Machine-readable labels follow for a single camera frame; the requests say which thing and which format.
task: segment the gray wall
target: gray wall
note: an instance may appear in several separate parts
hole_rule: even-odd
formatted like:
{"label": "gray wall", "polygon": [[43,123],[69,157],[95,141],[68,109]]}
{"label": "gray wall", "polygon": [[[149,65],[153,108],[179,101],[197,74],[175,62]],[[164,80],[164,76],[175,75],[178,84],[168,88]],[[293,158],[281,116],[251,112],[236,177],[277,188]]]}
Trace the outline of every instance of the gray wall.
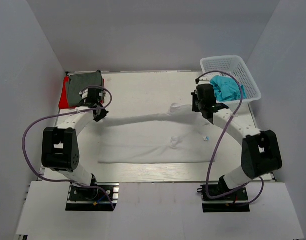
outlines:
{"label": "gray wall", "polygon": [[65,71],[200,70],[247,60],[279,0],[28,0]]}
{"label": "gray wall", "polygon": [[306,0],[282,0],[247,63],[262,93],[258,125],[276,132],[286,183],[306,239]]}
{"label": "gray wall", "polygon": [[[24,129],[54,114],[64,71],[25,0],[0,0],[0,240],[12,240],[31,180],[21,152]],[[39,169],[42,129],[28,135]]]}

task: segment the purple cable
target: purple cable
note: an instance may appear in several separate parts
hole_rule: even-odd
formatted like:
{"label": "purple cable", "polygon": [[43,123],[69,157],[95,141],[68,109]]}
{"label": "purple cable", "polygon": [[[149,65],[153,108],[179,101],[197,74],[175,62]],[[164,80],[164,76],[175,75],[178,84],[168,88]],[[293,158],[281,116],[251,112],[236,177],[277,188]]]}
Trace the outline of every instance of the purple cable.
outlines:
{"label": "purple cable", "polygon": [[[233,114],[231,115],[231,117],[230,117],[229,120],[227,121],[227,123],[226,123],[226,125],[225,125],[225,127],[224,127],[224,129],[223,129],[223,131],[222,131],[222,133],[221,133],[221,135],[220,135],[220,137],[219,137],[217,143],[216,143],[216,146],[215,146],[214,152],[213,152],[213,154],[212,154],[211,160],[209,161],[209,166],[208,166],[207,175],[206,175],[206,184],[205,184],[205,193],[206,193],[206,195],[207,195],[207,197],[208,197],[209,199],[219,199],[219,198],[222,198],[222,197],[224,197],[224,196],[227,196],[227,195],[229,195],[229,194],[234,193],[235,191],[237,191],[237,190],[241,189],[243,186],[245,186],[245,185],[239,186],[239,187],[237,187],[237,188],[232,189],[231,191],[228,191],[228,192],[226,192],[226,193],[223,193],[223,194],[220,194],[220,195],[217,195],[217,196],[211,196],[211,195],[209,194],[209,189],[208,189],[208,186],[209,186],[209,176],[210,176],[210,173],[211,173],[211,168],[212,168],[212,165],[213,165],[213,162],[214,162],[214,159],[215,159],[215,155],[216,155],[217,150],[218,150],[218,147],[219,147],[219,145],[220,145],[220,143],[221,143],[221,141],[222,141],[222,139],[223,139],[223,137],[224,137],[224,134],[226,133],[226,131],[227,131],[227,129],[228,129],[228,126],[229,126],[230,123],[232,122],[232,120],[233,120],[235,114],[236,114],[237,111],[240,109],[240,107],[241,107],[241,105],[242,105],[242,102],[243,102],[243,90],[242,90],[242,88],[241,88],[239,82],[236,80],[236,78],[235,78],[234,76],[232,76],[231,74],[229,74],[229,73],[226,73],[226,72],[224,72],[224,71],[219,71],[219,70],[217,70],[217,71],[216,71],[216,70],[214,70],[214,71],[208,71],[208,72],[205,72],[204,74],[202,74],[201,76],[199,76],[199,77],[197,78],[197,80],[199,80],[201,77],[203,77],[203,76],[205,76],[205,75],[207,75],[207,74],[216,73],[216,72],[217,72],[217,73],[220,73],[220,74],[227,75],[227,76],[229,76],[230,78],[232,78],[232,79],[236,82],[236,84],[237,84],[237,86],[238,86],[238,89],[239,89],[239,92],[240,92],[240,95],[241,95],[241,98],[240,98],[240,101],[239,101],[239,104],[238,104],[236,110],[233,112]],[[262,194],[262,192],[263,192],[264,181],[263,181],[263,179],[262,179],[261,177],[259,177],[259,178],[260,178],[261,181],[262,181],[262,189],[261,189],[260,193],[256,196],[256,198],[254,198],[252,201],[250,201],[250,202],[247,203],[247,204],[250,204],[250,203],[253,203],[254,201],[256,201],[256,200],[259,198],[259,196]]]}
{"label": "purple cable", "polygon": [[73,111],[73,112],[68,112],[68,113],[56,114],[56,115],[52,115],[52,116],[45,116],[45,117],[42,117],[42,118],[40,118],[40,119],[38,119],[38,120],[32,122],[32,123],[26,128],[26,130],[25,130],[24,133],[23,133],[23,137],[22,137],[22,151],[23,151],[23,155],[24,155],[25,161],[26,161],[26,163],[27,163],[29,169],[33,172],[34,175],[36,175],[36,176],[37,176],[38,178],[40,178],[41,180],[44,180],[44,181],[47,181],[47,182],[52,182],[52,183],[67,183],[67,182],[68,182],[68,183],[71,183],[71,184],[76,184],[76,185],[80,186],[81,188],[86,188],[86,189],[93,189],[93,188],[94,188],[94,189],[98,189],[98,190],[100,190],[100,191],[102,191],[102,192],[104,193],[104,195],[107,197],[107,199],[108,199],[110,205],[112,206],[112,209],[114,210],[114,205],[113,205],[111,199],[110,199],[109,196],[107,195],[106,191],[103,190],[103,189],[102,189],[101,187],[99,187],[99,186],[85,186],[85,185],[82,185],[82,184],[80,184],[80,183],[78,183],[78,182],[74,182],[74,181],[72,181],[72,180],[67,180],[67,179],[63,179],[63,180],[54,180],[54,179],[48,179],[48,178],[45,178],[45,177],[39,175],[39,173],[35,171],[35,169],[33,168],[32,164],[30,163],[30,161],[29,161],[29,159],[28,159],[28,156],[27,156],[27,153],[26,153],[26,148],[25,148],[25,139],[26,139],[26,135],[27,135],[28,131],[30,130],[30,128],[31,128],[33,125],[35,125],[35,124],[37,124],[37,123],[39,123],[39,122],[41,122],[41,121],[43,121],[43,120],[51,119],[51,118],[57,118],[57,117],[62,117],[62,116],[67,116],[67,115],[74,115],[74,114],[77,114],[77,113],[80,113],[80,112],[81,112],[81,113],[85,113],[85,112],[89,112],[89,111],[93,111],[93,110],[101,110],[101,109],[107,108],[107,107],[111,104],[111,102],[112,102],[112,94],[111,94],[106,88],[104,88],[104,87],[102,87],[102,86],[96,86],[96,85],[88,86],[88,87],[84,88],[82,91],[84,91],[85,89],[88,89],[88,88],[93,88],[93,87],[94,87],[94,88],[98,88],[98,89],[102,89],[102,90],[104,90],[104,91],[106,91],[106,92],[108,93],[110,99],[109,99],[109,102],[108,102],[105,106],[103,106],[103,107],[97,107],[97,108],[94,108],[94,109],[93,109],[93,108],[85,109],[85,110],[81,110],[81,111],[79,111],[79,112]]}

